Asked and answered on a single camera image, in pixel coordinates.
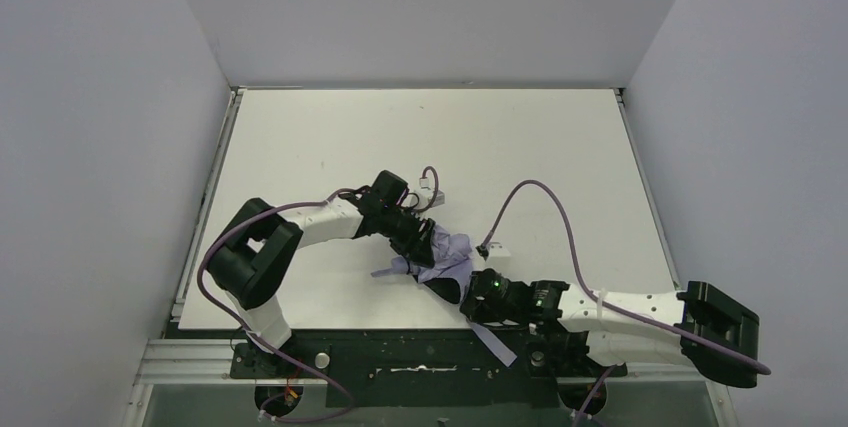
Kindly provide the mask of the lavender folding umbrella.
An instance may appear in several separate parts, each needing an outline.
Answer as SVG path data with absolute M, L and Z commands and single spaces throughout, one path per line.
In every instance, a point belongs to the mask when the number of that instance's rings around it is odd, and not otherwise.
M 459 309 L 474 273 L 474 249 L 464 233 L 453 234 L 436 224 L 432 239 L 435 265 L 431 268 L 411 263 L 398 255 L 387 268 L 370 273 L 373 278 L 405 275 L 427 287 L 437 297 Z

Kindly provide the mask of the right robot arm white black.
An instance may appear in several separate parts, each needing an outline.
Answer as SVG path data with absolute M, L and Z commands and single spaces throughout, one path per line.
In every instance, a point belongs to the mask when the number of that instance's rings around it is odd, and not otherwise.
M 460 305 L 477 324 L 533 331 L 543 351 L 590 372 L 650 363 L 691 366 L 703 377 L 753 388 L 759 365 L 759 316 L 717 287 L 691 281 L 659 294 L 585 292 L 563 281 L 512 281 L 475 272 Z

